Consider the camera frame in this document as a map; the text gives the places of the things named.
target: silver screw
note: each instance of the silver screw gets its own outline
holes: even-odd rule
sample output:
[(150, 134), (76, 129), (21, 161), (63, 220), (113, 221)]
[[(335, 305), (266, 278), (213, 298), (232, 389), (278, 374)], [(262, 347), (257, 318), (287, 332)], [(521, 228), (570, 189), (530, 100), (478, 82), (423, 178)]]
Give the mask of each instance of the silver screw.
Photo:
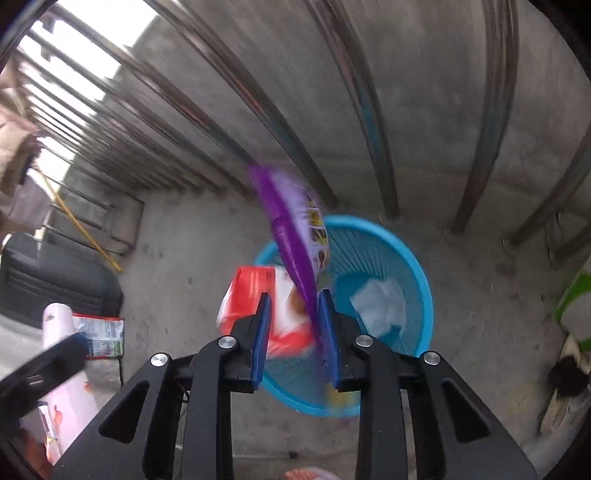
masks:
[(359, 346), (371, 346), (372, 343), (374, 342), (374, 339), (371, 338), (369, 335), (359, 335), (356, 339), (355, 339), (355, 343), (357, 343), (357, 345)]
[(429, 365), (438, 365), (441, 361), (441, 357), (437, 352), (426, 352), (423, 356), (423, 360), (425, 360), (426, 364)]
[(166, 353), (155, 353), (150, 359), (150, 363), (155, 367), (163, 367), (168, 362), (168, 355)]
[(222, 337), (217, 341), (217, 344), (222, 348), (232, 348), (236, 345), (236, 339), (234, 337)]
[(43, 377), (41, 375), (33, 375), (27, 378), (27, 382), (29, 387), (36, 387), (37, 385), (41, 385), (43, 383)]

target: blue gripper pad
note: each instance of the blue gripper pad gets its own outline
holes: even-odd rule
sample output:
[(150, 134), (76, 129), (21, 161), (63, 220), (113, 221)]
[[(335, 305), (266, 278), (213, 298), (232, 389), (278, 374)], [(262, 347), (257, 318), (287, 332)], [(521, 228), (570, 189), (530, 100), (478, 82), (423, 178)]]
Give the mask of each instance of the blue gripper pad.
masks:
[(320, 341), (322, 343), (322, 357), (324, 367), (333, 387), (340, 384), (340, 359), (339, 345), (335, 336), (333, 326), (333, 313), (335, 307), (328, 290), (320, 292), (318, 298), (318, 324), (320, 327)]
[(271, 297), (267, 294), (261, 295), (259, 305), (256, 308), (258, 316), (258, 329), (256, 338), (252, 347), (252, 368), (251, 382), (255, 389), (262, 381), (263, 370), (265, 369), (265, 357), (267, 356), (267, 344), (269, 343), (269, 334), (271, 332)]

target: yellow pole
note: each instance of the yellow pole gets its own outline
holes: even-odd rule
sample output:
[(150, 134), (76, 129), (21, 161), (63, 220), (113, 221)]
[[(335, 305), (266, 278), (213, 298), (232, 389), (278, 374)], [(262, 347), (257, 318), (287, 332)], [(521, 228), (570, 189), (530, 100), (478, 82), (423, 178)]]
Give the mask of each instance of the yellow pole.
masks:
[(82, 233), (82, 235), (84, 235), (86, 237), (86, 239), (92, 244), (92, 246), (95, 247), (100, 252), (100, 254), (103, 257), (105, 257), (105, 259), (107, 260), (107, 262), (109, 262), (111, 264), (111, 266), (113, 266), (113, 268), (115, 270), (117, 270), (118, 273), (123, 272), (123, 268), (121, 268), (119, 266), (119, 264), (115, 260), (113, 260), (111, 257), (109, 257), (109, 255), (107, 255), (107, 252), (105, 252), (101, 248), (101, 246), (96, 242), (96, 240), (94, 238), (92, 238), (91, 234), (88, 233), (86, 231), (86, 229), (76, 219), (76, 217), (74, 216), (74, 214), (71, 212), (71, 210), (68, 208), (68, 206), (61, 199), (60, 195), (51, 186), (51, 184), (49, 183), (49, 180), (47, 179), (47, 177), (45, 176), (45, 174), (41, 171), (41, 169), (39, 167), (35, 167), (35, 169), (41, 174), (43, 180), (45, 181), (45, 185), (47, 185), (47, 188), (49, 188), (50, 192), (56, 198), (57, 203), (64, 210), (64, 212), (66, 213), (66, 215), (70, 218), (70, 220), (72, 221), (72, 223), (74, 223), (74, 225), (76, 225), (76, 227), (78, 228), (78, 230), (80, 231), (80, 233)]

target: purple snack bag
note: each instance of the purple snack bag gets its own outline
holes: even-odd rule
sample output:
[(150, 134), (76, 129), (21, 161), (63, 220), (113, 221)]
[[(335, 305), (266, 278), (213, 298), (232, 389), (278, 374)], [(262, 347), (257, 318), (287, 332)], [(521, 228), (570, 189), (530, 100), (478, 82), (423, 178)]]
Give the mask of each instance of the purple snack bag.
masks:
[(250, 175), (285, 269), (317, 332), (318, 292), (329, 286), (330, 252), (322, 213), (309, 189), (283, 171), (257, 165)]

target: white tissue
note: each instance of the white tissue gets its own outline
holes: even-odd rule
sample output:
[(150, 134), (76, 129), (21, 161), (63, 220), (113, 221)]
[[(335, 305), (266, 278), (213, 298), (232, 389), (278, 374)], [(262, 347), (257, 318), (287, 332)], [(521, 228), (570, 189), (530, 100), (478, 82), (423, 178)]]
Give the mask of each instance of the white tissue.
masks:
[(400, 285), (393, 279), (372, 278), (350, 298), (368, 333), (376, 338), (386, 335), (393, 326), (406, 328), (406, 302)]

